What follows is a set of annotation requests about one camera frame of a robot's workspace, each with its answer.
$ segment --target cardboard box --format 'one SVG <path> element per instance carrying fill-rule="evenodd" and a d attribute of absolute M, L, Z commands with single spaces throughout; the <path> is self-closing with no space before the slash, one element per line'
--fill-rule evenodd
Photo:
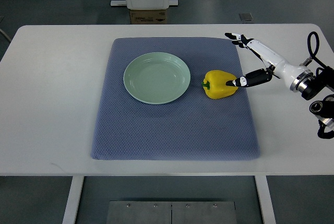
<path fill-rule="evenodd" d="M 167 24 L 166 9 L 162 10 L 130 10 L 130 21 L 134 25 Z"/>

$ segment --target metal plate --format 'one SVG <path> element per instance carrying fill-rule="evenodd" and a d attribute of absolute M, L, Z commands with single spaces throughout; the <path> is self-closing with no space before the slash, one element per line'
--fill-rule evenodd
<path fill-rule="evenodd" d="M 171 224 L 171 202 L 109 202 L 107 224 Z"/>
<path fill-rule="evenodd" d="M 236 224 L 234 202 L 111 201 L 107 224 Z"/>
<path fill-rule="evenodd" d="M 236 224 L 234 202 L 173 202 L 173 224 Z"/>

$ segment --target yellow bell pepper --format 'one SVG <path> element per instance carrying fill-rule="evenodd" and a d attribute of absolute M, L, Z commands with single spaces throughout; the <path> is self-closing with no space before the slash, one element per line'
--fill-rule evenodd
<path fill-rule="evenodd" d="M 226 81 L 235 80 L 233 74 L 221 71 L 211 70 L 205 74 L 202 82 L 205 93 L 211 99 L 221 99 L 234 94 L 238 87 L 230 87 L 226 85 Z"/>

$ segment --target pepper stem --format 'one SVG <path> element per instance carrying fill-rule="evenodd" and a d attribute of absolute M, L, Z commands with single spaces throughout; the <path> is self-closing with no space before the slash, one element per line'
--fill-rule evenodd
<path fill-rule="evenodd" d="M 204 82 L 202 82 L 202 86 L 206 87 L 206 88 L 208 88 L 208 90 L 210 90 L 210 82 L 209 81 L 207 81 L 205 84 L 204 84 Z"/>

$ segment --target white machine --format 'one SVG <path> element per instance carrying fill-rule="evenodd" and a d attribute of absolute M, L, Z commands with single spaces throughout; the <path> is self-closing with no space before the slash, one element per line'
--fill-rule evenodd
<path fill-rule="evenodd" d="M 291 91 L 301 92 L 305 100 L 315 97 L 324 87 L 334 91 L 334 69 L 326 66 L 316 57 L 319 49 L 319 36 L 316 32 L 311 32 L 308 35 L 307 46 L 310 57 L 299 66 L 290 64 L 259 40 L 248 39 L 243 34 L 236 33 L 225 33 L 225 36 L 231 39 L 233 44 L 251 50 L 266 66 L 266 69 L 255 70 L 236 80 L 227 81 L 227 86 L 252 87 L 270 81 L 274 75 L 282 79 Z M 315 52 L 311 48 L 312 36 L 316 38 Z M 311 70 L 307 68 L 312 60 L 321 66 L 317 68 L 316 75 L 313 75 Z M 327 96 L 323 101 L 313 102 L 309 110 L 319 119 L 318 136 L 326 139 L 334 138 L 334 131 L 325 133 L 326 127 L 334 130 L 334 95 Z"/>

